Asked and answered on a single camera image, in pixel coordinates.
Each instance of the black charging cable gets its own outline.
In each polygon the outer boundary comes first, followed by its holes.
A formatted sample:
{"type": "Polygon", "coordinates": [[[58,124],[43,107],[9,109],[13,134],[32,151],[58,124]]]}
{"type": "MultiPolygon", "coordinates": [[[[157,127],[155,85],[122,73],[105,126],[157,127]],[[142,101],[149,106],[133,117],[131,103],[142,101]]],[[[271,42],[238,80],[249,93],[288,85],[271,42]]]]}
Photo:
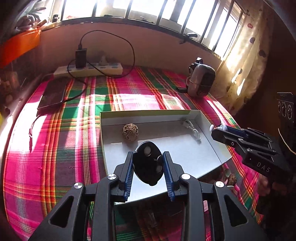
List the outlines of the black charging cable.
{"type": "Polygon", "coordinates": [[[75,96],[73,96],[73,97],[71,97],[71,98],[68,98],[68,99],[64,100],[63,103],[78,98],[79,96],[81,96],[81,95],[86,91],[86,88],[87,88],[87,84],[86,84],[85,81],[81,80],[80,78],[74,77],[74,76],[70,73],[70,71],[69,71],[69,66],[70,66],[70,64],[71,64],[74,60],[75,60],[75,59],[72,59],[72,60],[69,62],[68,66],[67,66],[67,72],[68,72],[68,74],[69,74],[74,80],[76,80],[76,81],[78,81],[78,82],[80,82],[80,83],[83,83],[83,84],[84,84],[84,88],[83,88],[83,90],[82,90],[78,95],[75,95],[75,96]]]}
{"type": "MultiPolygon", "coordinates": [[[[114,79],[116,79],[116,78],[122,78],[122,77],[125,77],[125,76],[127,76],[128,74],[130,74],[130,73],[132,72],[132,70],[134,69],[134,67],[135,67],[135,51],[134,51],[134,48],[133,48],[132,44],[131,44],[128,40],[126,40],[125,38],[122,38],[122,37],[120,37],[120,36],[118,36],[118,35],[115,35],[115,34],[112,34],[112,33],[110,33],[110,32],[103,31],[103,30],[93,30],[93,31],[89,31],[89,32],[85,33],[85,34],[82,36],[82,38],[80,39],[80,43],[79,43],[79,45],[78,45],[78,50],[82,50],[82,39],[84,38],[84,36],[86,36],[87,34],[92,33],[92,32],[103,32],[103,33],[107,33],[107,34],[110,34],[110,35],[113,35],[113,36],[115,36],[115,37],[118,37],[118,38],[120,38],[120,39],[125,40],[125,41],[131,46],[131,49],[132,49],[132,51],[133,51],[133,65],[132,65],[132,68],[130,69],[130,71],[129,71],[128,73],[124,74],[124,75],[108,75],[108,74],[105,74],[104,72],[102,72],[101,70],[97,69],[97,68],[96,68],[95,66],[93,66],[90,62],[87,61],[87,63],[88,63],[90,66],[92,66],[93,68],[95,68],[97,71],[99,71],[101,74],[103,74],[104,76],[111,77],[111,78],[114,78],[114,79]]],[[[83,81],[83,80],[81,80],[80,78],[77,78],[77,77],[73,76],[73,75],[71,74],[71,72],[69,71],[69,66],[70,66],[70,64],[71,64],[73,61],[75,61],[75,59],[72,59],[72,60],[69,62],[68,66],[67,66],[67,72],[68,72],[68,74],[69,74],[74,80],[83,83],[85,87],[83,88],[83,90],[82,90],[78,95],[75,95],[75,96],[73,96],[73,97],[70,97],[70,98],[64,100],[63,103],[78,98],[78,97],[81,96],[81,95],[86,91],[86,89],[87,89],[87,84],[86,84],[86,82],[83,81]]],[[[36,117],[36,119],[33,121],[32,125],[31,125],[31,128],[29,129],[29,137],[30,137],[30,141],[29,141],[29,150],[30,150],[30,153],[32,152],[32,148],[33,148],[33,134],[32,134],[33,126],[34,126],[35,122],[37,121],[37,119],[38,119],[40,116],[41,116],[41,115],[38,115],[38,116],[36,117]]]]}
{"type": "Polygon", "coordinates": [[[102,71],[99,70],[98,68],[96,68],[96,67],[95,67],[94,65],[92,65],[90,62],[87,61],[87,63],[88,63],[90,66],[92,66],[93,68],[95,68],[97,71],[99,71],[102,75],[106,76],[106,77],[111,77],[111,78],[114,78],[114,79],[118,79],[118,78],[122,78],[122,77],[125,77],[125,76],[127,76],[128,74],[130,74],[130,73],[132,72],[132,70],[134,69],[134,67],[135,67],[135,51],[134,51],[134,48],[133,48],[132,44],[131,44],[128,40],[126,40],[125,38],[123,38],[123,37],[120,37],[120,36],[118,36],[118,35],[115,35],[115,34],[112,34],[112,33],[110,33],[110,32],[103,31],[103,30],[92,30],[92,31],[89,31],[89,32],[85,33],[85,34],[82,36],[82,38],[80,39],[80,43],[79,43],[79,45],[78,45],[78,50],[82,50],[82,40],[83,40],[84,36],[86,36],[87,34],[92,33],[92,32],[103,32],[103,33],[107,33],[107,34],[113,35],[113,36],[115,36],[115,37],[118,37],[118,38],[123,39],[124,41],[126,41],[126,42],[131,46],[131,49],[132,49],[132,51],[133,51],[133,65],[132,65],[130,71],[129,71],[128,73],[124,74],[124,75],[109,75],[109,74],[106,74],[106,73],[102,72],[102,71]]]}
{"type": "MultiPolygon", "coordinates": [[[[66,100],[63,100],[62,103],[65,103],[65,102],[68,102],[68,101],[71,101],[71,100],[74,100],[74,99],[78,98],[79,96],[81,96],[81,95],[86,91],[86,88],[87,88],[87,84],[86,84],[85,81],[83,81],[83,80],[81,80],[81,79],[79,79],[79,78],[77,78],[77,77],[74,77],[74,76],[70,73],[70,71],[69,71],[69,66],[70,66],[70,64],[71,64],[74,60],[75,60],[75,59],[72,59],[72,60],[69,62],[68,66],[67,66],[68,74],[69,74],[74,80],[83,83],[83,84],[84,84],[84,88],[83,88],[83,90],[82,90],[78,95],[75,95],[75,96],[70,97],[70,98],[68,98],[68,99],[66,99],[66,100]]],[[[32,148],[33,148],[33,133],[32,133],[32,131],[33,131],[33,126],[34,126],[35,122],[38,120],[38,118],[39,118],[40,116],[41,116],[41,115],[38,115],[38,116],[36,117],[36,119],[33,121],[32,125],[31,125],[31,128],[29,129],[29,137],[30,137],[30,140],[29,140],[29,150],[30,150],[30,153],[32,152],[32,148]]]]}

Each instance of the cardboard tray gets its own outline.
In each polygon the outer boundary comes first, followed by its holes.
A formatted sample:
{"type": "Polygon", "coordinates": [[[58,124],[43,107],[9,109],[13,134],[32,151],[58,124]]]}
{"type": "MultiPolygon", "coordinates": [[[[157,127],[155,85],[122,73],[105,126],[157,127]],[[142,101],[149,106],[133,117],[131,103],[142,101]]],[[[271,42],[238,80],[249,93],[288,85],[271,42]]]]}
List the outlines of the cardboard tray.
{"type": "MultiPolygon", "coordinates": [[[[174,163],[182,166],[185,173],[199,178],[219,167],[231,158],[224,144],[216,142],[210,134],[211,123],[200,110],[134,110],[100,113],[101,142],[107,174],[124,163],[129,151],[135,151],[144,141],[152,141],[160,151],[169,151],[174,163]],[[198,141],[192,130],[182,125],[188,119],[199,131],[198,141]],[[138,126],[139,137],[130,142],[122,131],[126,124],[138,126]]],[[[155,186],[143,183],[134,175],[128,201],[137,201],[166,192],[165,178],[155,186]]]]}

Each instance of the white power strip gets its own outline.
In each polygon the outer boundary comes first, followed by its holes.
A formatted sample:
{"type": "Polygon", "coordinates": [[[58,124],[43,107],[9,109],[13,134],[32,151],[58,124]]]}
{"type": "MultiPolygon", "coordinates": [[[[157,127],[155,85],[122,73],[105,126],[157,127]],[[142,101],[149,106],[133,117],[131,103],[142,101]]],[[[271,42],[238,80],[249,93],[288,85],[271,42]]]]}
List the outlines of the white power strip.
{"type": "MultiPolygon", "coordinates": [[[[120,63],[113,63],[105,66],[101,66],[97,63],[92,65],[95,66],[100,71],[102,71],[103,73],[105,73],[106,75],[122,75],[123,68],[120,63]]],[[[90,64],[86,64],[85,68],[77,69],[75,65],[70,65],[69,72],[74,77],[90,77],[90,76],[103,75],[102,73],[97,71],[93,66],[91,66],[90,64]]],[[[62,76],[70,77],[67,71],[67,66],[59,67],[54,72],[54,77],[62,77],[62,76]]]]}

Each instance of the white curtain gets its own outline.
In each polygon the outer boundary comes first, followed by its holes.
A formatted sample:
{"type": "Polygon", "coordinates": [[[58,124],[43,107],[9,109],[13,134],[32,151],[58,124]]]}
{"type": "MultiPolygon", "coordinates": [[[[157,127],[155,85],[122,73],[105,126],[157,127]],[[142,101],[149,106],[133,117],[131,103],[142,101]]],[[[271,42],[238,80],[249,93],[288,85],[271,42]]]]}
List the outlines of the white curtain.
{"type": "Polygon", "coordinates": [[[217,71],[210,93],[230,112],[256,92],[267,63],[273,11],[262,0],[249,0],[240,34],[217,71]]]}

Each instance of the smartphone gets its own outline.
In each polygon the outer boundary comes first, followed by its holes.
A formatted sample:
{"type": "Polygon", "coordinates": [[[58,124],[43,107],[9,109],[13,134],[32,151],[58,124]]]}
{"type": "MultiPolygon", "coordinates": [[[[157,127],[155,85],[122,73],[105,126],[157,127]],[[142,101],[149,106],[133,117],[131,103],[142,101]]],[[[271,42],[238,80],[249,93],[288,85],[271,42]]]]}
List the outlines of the smartphone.
{"type": "Polygon", "coordinates": [[[55,113],[62,105],[70,78],[59,77],[48,82],[37,107],[37,115],[55,113]]]}

